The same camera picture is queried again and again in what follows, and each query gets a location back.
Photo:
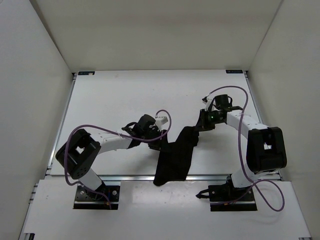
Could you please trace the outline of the black skirt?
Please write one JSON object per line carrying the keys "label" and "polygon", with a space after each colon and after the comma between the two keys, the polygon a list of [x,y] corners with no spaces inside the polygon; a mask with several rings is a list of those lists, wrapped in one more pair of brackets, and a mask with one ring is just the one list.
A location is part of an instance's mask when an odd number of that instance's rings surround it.
{"label": "black skirt", "polygon": [[174,142],[168,142],[167,136],[164,136],[160,141],[153,184],[160,187],[172,181],[185,181],[198,142],[199,131],[194,126],[185,126]]}

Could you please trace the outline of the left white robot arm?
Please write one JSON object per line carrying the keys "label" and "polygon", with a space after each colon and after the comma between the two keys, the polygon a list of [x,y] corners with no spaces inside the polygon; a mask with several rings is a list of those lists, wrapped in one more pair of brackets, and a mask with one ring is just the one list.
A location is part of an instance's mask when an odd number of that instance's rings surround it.
{"label": "left white robot arm", "polygon": [[65,144],[55,154],[55,159],[64,168],[68,185],[80,184],[93,199],[106,194],[107,187],[92,169],[97,156],[106,152],[128,150],[142,143],[151,149],[160,150],[161,140],[168,131],[163,125],[171,123],[169,116],[152,117],[144,114],[137,122],[130,122],[121,130],[111,131],[94,125],[80,125],[74,129]]}

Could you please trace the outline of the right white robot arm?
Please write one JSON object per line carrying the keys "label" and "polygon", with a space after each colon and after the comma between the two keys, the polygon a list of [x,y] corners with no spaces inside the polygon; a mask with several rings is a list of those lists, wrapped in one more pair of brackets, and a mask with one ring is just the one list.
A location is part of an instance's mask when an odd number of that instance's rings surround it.
{"label": "right white robot arm", "polygon": [[224,195],[236,200],[247,188],[263,175],[287,166],[283,132],[279,127],[262,124],[247,115],[240,106],[233,105],[227,94],[202,99],[205,108],[199,112],[196,128],[200,132],[214,130],[217,124],[226,124],[238,131],[238,148],[246,139],[246,152],[240,162],[241,168],[228,177],[230,184],[224,187]]}

